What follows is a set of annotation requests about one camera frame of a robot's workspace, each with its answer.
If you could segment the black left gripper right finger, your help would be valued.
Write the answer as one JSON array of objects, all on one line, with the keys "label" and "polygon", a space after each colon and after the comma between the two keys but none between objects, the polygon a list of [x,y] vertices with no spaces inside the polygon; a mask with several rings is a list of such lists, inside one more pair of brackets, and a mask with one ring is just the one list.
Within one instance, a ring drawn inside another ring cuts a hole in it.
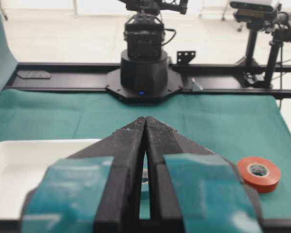
[{"label": "black left gripper right finger", "polygon": [[236,165],[148,116],[151,216],[166,233],[260,233],[258,193]]}]

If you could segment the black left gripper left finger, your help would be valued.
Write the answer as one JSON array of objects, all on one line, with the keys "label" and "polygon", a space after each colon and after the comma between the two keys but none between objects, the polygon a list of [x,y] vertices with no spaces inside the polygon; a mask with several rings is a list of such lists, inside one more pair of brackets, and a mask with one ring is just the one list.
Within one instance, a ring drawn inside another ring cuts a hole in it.
[{"label": "black left gripper left finger", "polygon": [[50,165],[21,213],[23,233],[124,233],[139,216],[146,119]]}]

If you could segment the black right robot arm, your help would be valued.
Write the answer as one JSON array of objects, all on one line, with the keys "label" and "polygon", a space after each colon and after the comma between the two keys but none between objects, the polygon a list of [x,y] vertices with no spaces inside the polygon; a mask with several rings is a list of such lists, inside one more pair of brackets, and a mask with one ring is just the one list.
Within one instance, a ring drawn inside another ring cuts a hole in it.
[{"label": "black right robot arm", "polygon": [[135,11],[126,23],[120,68],[107,74],[106,89],[126,100],[156,101],[183,89],[181,74],[170,67],[163,46],[167,30],[158,15],[162,10],[186,14],[186,0],[126,0],[126,9]]}]

